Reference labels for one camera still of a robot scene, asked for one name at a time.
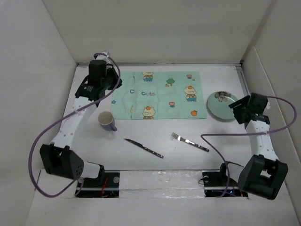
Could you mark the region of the purple ceramic mug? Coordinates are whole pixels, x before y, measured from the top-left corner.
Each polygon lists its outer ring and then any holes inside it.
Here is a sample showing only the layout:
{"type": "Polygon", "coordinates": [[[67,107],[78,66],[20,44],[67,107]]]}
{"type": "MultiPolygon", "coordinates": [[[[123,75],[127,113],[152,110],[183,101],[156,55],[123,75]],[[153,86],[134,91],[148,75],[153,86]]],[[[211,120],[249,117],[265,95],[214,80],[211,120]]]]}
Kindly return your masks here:
{"type": "Polygon", "coordinates": [[[111,112],[104,111],[98,115],[98,122],[101,127],[106,131],[117,131],[115,126],[115,118],[113,117],[111,112]]]}

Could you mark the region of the green cartoon print cloth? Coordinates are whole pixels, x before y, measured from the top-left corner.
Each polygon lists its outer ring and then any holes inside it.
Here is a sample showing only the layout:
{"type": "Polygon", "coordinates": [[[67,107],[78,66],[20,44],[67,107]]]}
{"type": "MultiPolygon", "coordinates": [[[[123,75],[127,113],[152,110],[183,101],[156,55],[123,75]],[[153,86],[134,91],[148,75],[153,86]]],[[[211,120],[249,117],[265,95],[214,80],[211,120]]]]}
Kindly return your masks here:
{"type": "Polygon", "coordinates": [[[122,72],[121,78],[111,101],[116,119],[206,118],[199,72],[122,72]]]}

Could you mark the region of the light green floral plate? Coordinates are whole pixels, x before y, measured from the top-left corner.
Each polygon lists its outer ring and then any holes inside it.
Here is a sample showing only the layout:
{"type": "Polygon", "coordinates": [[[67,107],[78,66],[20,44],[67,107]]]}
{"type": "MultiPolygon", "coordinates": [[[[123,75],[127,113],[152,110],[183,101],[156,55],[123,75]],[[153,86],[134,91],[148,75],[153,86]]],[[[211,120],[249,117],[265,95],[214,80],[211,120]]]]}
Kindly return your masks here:
{"type": "Polygon", "coordinates": [[[229,105],[238,101],[238,98],[227,91],[212,93],[207,99],[208,110],[217,118],[222,120],[233,120],[234,113],[229,105]]]}

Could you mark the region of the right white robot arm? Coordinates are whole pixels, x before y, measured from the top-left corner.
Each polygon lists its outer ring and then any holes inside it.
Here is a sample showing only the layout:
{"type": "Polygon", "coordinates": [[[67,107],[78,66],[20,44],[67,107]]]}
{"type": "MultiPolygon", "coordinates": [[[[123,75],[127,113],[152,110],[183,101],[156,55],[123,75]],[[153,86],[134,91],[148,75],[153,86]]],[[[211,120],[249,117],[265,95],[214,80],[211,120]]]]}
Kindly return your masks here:
{"type": "Polygon", "coordinates": [[[250,95],[232,103],[234,117],[244,124],[250,139],[252,157],[238,177],[239,189],[268,200],[274,200],[288,173],[288,166],[277,157],[270,135],[269,117],[264,115],[268,98],[250,95]]]}

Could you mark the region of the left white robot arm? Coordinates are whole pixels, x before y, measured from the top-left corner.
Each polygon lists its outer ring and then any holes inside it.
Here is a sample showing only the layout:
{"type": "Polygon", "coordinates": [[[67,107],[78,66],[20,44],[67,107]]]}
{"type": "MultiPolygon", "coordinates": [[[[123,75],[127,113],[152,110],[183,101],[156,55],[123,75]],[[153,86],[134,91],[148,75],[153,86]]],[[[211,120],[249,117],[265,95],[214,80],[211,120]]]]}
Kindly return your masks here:
{"type": "Polygon", "coordinates": [[[72,106],[73,115],[64,120],[57,135],[49,145],[42,145],[40,155],[46,172],[71,180],[88,178],[93,186],[104,183],[104,167],[82,160],[76,154],[76,143],[88,119],[97,109],[98,100],[107,90],[119,87],[119,79],[112,64],[106,60],[92,60],[88,75],[75,93],[72,106]]]}

